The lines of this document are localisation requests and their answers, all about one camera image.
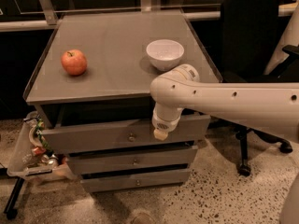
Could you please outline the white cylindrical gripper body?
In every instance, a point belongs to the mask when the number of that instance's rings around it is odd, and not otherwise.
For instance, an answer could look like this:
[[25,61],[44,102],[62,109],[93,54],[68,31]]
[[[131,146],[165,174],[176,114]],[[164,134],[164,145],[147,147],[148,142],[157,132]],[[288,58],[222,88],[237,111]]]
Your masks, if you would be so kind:
[[152,124],[159,131],[171,133],[177,128],[181,113],[182,108],[156,103],[152,114]]

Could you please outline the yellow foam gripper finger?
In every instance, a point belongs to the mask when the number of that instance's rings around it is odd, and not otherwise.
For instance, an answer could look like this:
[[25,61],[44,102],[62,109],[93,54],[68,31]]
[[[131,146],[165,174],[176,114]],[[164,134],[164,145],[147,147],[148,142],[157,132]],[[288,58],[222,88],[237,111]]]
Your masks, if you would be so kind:
[[154,134],[154,137],[160,141],[164,141],[168,137],[167,132],[164,132],[164,131],[161,131],[158,129],[155,129],[153,134]]

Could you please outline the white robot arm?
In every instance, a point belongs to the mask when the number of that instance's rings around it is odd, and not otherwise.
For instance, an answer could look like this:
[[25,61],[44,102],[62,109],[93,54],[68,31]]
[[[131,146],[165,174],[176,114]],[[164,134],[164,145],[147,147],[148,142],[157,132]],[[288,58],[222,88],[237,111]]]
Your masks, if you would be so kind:
[[[198,83],[174,73],[150,88],[155,114],[173,120],[183,108],[298,139],[298,86],[272,83]],[[252,177],[234,174],[228,141],[211,140],[195,161],[192,178],[165,197],[160,224],[298,224],[298,163],[273,149],[259,156]]]

